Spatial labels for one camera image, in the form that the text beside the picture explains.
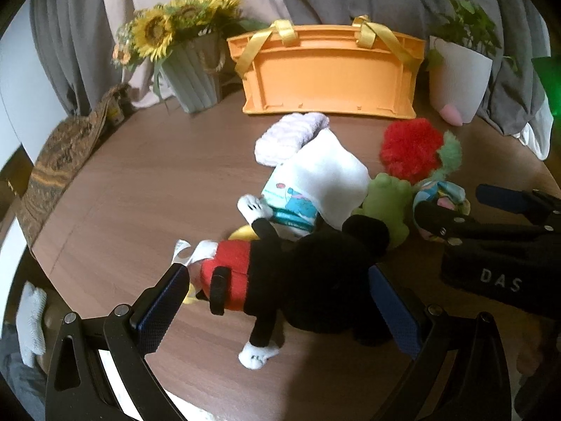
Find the red pom-pom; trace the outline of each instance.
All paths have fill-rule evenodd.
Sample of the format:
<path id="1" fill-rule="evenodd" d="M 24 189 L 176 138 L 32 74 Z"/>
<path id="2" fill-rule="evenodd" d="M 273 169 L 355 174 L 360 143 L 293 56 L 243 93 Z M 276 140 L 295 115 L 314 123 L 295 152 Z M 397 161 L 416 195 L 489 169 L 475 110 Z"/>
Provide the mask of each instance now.
<path id="1" fill-rule="evenodd" d="M 380 160 L 389 175 L 415 184 L 441 166 L 437 150 L 443 144 L 442 133 L 427 119 L 394 122 L 384 132 Z"/>

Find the white flower pot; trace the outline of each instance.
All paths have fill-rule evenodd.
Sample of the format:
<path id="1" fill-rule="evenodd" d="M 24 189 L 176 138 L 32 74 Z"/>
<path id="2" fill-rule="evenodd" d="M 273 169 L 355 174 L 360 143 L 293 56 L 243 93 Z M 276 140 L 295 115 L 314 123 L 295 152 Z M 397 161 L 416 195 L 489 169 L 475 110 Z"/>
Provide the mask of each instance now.
<path id="1" fill-rule="evenodd" d="M 443 65 L 429 72 L 431 106 L 448 123 L 471 122 L 487 90 L 493 61 L 434 36 L 430 37 L 430 48 L 438 50 L 444 58 Z"/>
<path id="2" fill-rule="evenodd" d="M 162 76 L 185 112 L 204 111 L 222 99 L 218 73 L 224 55 L 218 35 L 211 33 L 175 46 L 162 63 Z"/>

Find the green frog plush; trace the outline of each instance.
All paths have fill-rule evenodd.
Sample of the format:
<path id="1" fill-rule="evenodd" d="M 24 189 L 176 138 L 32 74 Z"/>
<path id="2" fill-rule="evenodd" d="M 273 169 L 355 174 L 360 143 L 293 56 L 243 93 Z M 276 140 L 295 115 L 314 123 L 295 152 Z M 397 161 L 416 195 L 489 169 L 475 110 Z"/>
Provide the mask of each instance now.
<path id="1" fill-rule="evenodd" d="M 406 180 L 399 180 L 384 172 L 371 180 L 363 205 L 353 215 L 365 215 L 385 223 L 389 229 L 388 250 L 398 247 L 409 235 L 403 219 L 413 198 L 413 188 Z"/>

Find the artificial sunflower bouquet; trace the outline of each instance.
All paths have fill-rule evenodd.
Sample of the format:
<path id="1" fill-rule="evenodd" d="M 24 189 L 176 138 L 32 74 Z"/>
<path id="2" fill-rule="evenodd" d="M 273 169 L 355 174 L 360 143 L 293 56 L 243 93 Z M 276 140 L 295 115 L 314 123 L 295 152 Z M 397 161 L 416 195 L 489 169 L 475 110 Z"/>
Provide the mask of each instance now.
<path id="1" fill-rule="evenodd" d="M 134 13 L 117 31 L 113 64 L 134 70 L 144 59 L 153 63 L 169 57 L 175 46 L 199 36 L 223 38 L 266 27 L 242 17 L 241 0 L 172 0 Z"/>

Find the mickey mouse plush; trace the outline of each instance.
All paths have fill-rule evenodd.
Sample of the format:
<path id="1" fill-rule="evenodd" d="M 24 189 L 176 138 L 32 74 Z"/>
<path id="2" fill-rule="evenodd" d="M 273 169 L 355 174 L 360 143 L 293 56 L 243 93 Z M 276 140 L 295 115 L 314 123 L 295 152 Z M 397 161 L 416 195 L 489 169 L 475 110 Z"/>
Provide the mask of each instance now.
<path id="1" fill-rule="evenodd" d="M 203 241 L 187 267 L 197 297 L 209 301 L 214 315 L 240 310 L 256 318 L 249 342 L 239 353 L 246 368 L 260 369 L 279 353 L 271 340 L 277 310 L 290 325 L 311 332 L 352 329 L 365 345 L 390 338 L 370 296 L 367 273 L 389 244 L 383 222 L 353 215 L 342 231 L 316 231 L 284 251 L 269 222 L 269 206 L 246 195 L 238 208 L 259 240 Z"/>

